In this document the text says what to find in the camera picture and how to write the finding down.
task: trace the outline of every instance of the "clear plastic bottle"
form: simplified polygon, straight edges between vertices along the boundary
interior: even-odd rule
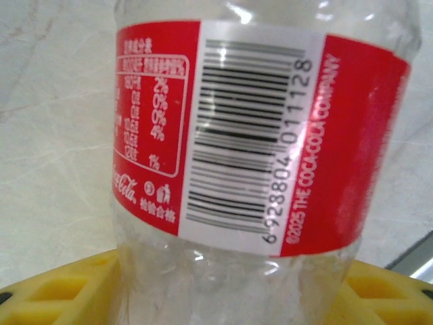
[[[118,0],[115,14],[121,29],[165,20],[240,23],[239,8],[249,24],[341,35],[408,62],[420,46],[417,2],[410,0]],[[126,290],[116,324],[320,324],[359,247],[357,240],[287,258],[224,251],[171,236],[112,204]]]

